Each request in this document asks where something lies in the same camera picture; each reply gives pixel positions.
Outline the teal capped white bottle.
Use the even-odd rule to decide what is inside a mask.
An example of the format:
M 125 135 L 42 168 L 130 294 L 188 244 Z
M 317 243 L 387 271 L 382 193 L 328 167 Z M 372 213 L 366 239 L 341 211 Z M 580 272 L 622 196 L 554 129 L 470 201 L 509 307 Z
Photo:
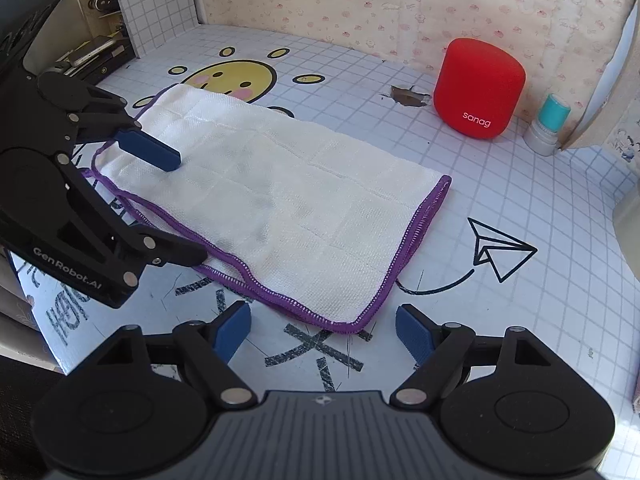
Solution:
M 560 147 L 559 132 L 569 114 L 568 103 L 550 93 L 523 134 L 526 145 L 540 156 L 552 156 Z

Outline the white towel purple trim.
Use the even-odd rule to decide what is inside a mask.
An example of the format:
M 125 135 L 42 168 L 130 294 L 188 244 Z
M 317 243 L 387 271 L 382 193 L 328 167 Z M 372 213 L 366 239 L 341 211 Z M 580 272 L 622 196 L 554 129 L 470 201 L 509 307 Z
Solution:
M 450 177 L 231 96 L 177 84 L 139 115 L 171 172 L 107 143 L 92 174 L 148 226 L 202 244 L 201 272 L 334 333 L 382 307 Z

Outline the black stapler on shelf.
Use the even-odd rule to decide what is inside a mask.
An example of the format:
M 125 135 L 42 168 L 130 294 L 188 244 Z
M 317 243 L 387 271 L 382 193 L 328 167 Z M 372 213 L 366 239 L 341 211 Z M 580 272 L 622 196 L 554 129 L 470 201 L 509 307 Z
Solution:
M 96 86 L 133 59 L 134 48 L 129 39 L 97 36 L 57 60 L 50 71 Z

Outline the red cylindrical speaker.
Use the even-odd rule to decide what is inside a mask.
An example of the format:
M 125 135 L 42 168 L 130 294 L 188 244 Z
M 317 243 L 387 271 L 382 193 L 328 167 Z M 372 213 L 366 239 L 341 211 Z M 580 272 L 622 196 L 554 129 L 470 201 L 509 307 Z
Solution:
M 447 47 L 433 105 L 446 126 L 492 140 L 509 125 L 526 83 L 516 58 L 488 42 L 457 38 Z

